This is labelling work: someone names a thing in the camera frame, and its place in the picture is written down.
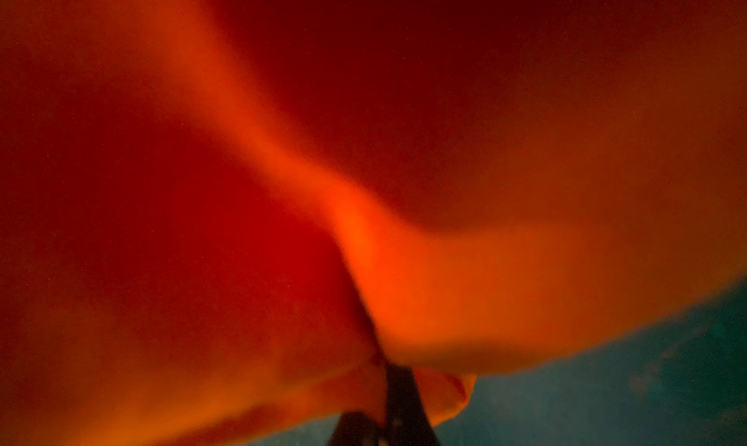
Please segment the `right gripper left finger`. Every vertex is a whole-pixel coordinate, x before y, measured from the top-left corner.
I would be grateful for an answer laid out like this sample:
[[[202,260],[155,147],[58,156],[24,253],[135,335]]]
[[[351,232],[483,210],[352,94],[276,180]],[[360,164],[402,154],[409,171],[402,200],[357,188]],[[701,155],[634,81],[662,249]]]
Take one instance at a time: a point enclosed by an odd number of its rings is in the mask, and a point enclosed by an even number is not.
[[[381,446],[382,428],[363,412],[346,412],[338,419],[327,446]]]

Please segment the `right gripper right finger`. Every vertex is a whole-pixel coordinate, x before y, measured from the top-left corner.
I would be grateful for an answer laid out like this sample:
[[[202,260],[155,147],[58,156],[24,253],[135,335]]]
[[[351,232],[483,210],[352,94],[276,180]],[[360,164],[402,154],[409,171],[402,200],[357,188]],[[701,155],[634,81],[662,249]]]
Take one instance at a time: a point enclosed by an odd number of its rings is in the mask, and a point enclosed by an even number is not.
[[[440,446],[410,368],[389,364],[383,438],[390,446]]]

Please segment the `orange t shirt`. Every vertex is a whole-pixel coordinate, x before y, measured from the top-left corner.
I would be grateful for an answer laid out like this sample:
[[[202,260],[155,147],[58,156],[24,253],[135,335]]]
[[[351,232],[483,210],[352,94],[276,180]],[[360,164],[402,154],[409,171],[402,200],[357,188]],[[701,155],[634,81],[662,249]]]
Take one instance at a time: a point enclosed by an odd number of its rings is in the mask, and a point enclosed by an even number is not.
[[[1,441],[429,419],[746,272],[746,0],[1,0]]]

